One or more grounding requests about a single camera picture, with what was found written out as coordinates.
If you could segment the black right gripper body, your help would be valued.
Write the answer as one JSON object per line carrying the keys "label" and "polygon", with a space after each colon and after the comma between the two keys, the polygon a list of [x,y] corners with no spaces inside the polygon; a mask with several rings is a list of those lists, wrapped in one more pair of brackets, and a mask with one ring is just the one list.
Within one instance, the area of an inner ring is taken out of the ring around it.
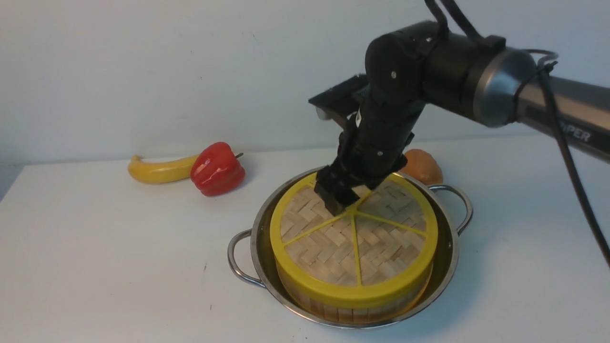
{"label": "black right gripper body", "polygon": [[[344,129],[338,137],[337,156],[332,163],[317,172],[315,179],[325,179],[330,195],[345,189],[364,186],[374,190],[391,173],[404,167],[407,159],[403,150],[414,134],[388,135],[360,129]],[[327,201],[329,197],[320,197]]]}

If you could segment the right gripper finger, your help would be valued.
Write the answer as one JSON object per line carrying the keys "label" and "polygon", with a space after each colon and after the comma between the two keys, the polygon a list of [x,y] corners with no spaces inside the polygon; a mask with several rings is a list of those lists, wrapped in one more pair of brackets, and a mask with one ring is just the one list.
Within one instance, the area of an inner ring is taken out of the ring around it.
{"label": "right gripper finger", "polygon": [[339,216],[358,200],[360,197],[353,189],[340,190],[330,195],[326,201],[326,209],[333,216]]}
{"label": "right gripper finger", "polygon": [[329,197],[330,196],[330,189],[329,189],[329,184],[328,184],[327,180],[325,180],[325,179],[316,179],[315,186],[314,186],[314,191],[320,197]]}

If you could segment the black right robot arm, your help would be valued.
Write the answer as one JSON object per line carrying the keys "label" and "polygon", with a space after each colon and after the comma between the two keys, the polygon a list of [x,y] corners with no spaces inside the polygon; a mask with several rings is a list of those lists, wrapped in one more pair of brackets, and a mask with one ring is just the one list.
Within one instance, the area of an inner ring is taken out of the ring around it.
{"label": "black right robot arm", "polygon": [[318,172],[314,188],[333,215],[359,200],[356,187],[374,190],[407,165],[403,152],[427,104],[488,128],[523,123],[554,133],[542,68],[501,37],[478,44],[419,22],[372,41],[365,69],[309,100],[323,120],[343,128],[337,158]]}

